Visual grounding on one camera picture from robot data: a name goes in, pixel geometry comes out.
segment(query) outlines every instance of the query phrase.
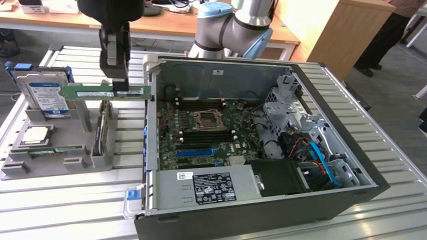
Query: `open computer tower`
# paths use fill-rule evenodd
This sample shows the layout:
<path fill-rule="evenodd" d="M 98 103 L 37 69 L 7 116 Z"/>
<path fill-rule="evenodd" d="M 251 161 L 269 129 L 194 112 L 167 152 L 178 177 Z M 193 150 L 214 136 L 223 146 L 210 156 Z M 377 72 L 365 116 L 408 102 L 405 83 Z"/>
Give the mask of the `open computer tower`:
<path fill-rule="evenodd" d="M 298 64 L 150 55 L 143 67 L 142 239 L 332 220 L 390 187 Z"/>

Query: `black pants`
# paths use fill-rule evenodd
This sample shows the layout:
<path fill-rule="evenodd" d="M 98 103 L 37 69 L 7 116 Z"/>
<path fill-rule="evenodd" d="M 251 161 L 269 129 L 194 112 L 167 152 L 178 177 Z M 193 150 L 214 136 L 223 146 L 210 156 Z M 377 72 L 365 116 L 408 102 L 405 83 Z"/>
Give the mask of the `black pants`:
<path fill-rule="evenodd" d="M 410 19 L 410 17 L 392 13 L 360 60 L 356 62 L 356 67 L 368 69 L 381 63 L 388 51 L 401 40 Z"/>

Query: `motherboard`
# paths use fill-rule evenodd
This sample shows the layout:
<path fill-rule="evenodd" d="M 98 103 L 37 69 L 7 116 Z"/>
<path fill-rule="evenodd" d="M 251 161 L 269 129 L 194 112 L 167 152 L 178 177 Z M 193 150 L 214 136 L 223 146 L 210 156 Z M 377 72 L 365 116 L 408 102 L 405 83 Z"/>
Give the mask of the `motherboard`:
<path fill-rule="evenodd" d="M 158 107 L 162 170 L 242 165 L 264 158 L 264 142 L 245 101 L 163 102 Z"/>

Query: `aluminum workbench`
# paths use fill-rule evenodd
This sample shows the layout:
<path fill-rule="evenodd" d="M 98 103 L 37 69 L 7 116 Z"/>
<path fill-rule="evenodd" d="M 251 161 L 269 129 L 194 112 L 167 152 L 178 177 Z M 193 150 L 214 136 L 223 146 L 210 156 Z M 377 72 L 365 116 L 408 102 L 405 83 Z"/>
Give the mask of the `aluminum workbench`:
<path fill-rule="evenodd" d="M 130 82 L 143 84 L 143 56 L 133 51 Z M 66 46 L 49 51 L 42 66 L 71 66 L 78 83 L 99 84 L 101 49 Z M 301 63 L 308 77 L 377 165 L 392 188 L 330 221 L 251 233 L 227 240 L 289 239 L 425 239 L 427 234 L 427 178 L 374 122 L 330 71 L 317 63 Z M 305 96 L 309 107 L 316 104 Z M 97 108 L 99 101 L 89 101 Z M 26 119 L 21 96 L 0 128 L 0 160 L 10 150 Z M 138 239 L 133 219 L 123 217 L 127 188 L 143 178 L 145 102 L 117 101 L 118 142 L 111 171 L 0 181 L 0 239 Z"/>

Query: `floor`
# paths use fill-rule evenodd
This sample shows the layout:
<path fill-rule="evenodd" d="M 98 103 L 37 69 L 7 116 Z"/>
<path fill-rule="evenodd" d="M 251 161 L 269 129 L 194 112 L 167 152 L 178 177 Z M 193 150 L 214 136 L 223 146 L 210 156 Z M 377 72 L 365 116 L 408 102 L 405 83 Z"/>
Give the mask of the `floor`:
<path fill-rule="evenodd" d="M 15 31 L 22 53 L 11 59 L 0 58 L 3 66 L 7 60 L 39 64 L 51 44 L 75 47 L 99 47 L 95 35 L 65 35 L 63 33 Z M 416 42 L 418 49 L 427 52 L 427 31 Z M 190 42 L 139 39 L 134 41 L 137 50 L 183 53 L 190 50 Z M 353 86 L 372 105 L 369 111 L 386 130 L 413 162 L 427 175 L 427 138 L 418 129 L 420 114 L 427 107 L 427 100 L 417 100 L 413 95 L 427 84 L 427 58 L 404 45 L 396 46 L 386 55 L 384 70 L 369 78 L 356 70 L 346 82 Z M 0 70 L 0 94 L 18 90 L 5 70 Z M 0 96 L 0 124 L 14 106 L 10 96 Z"/>

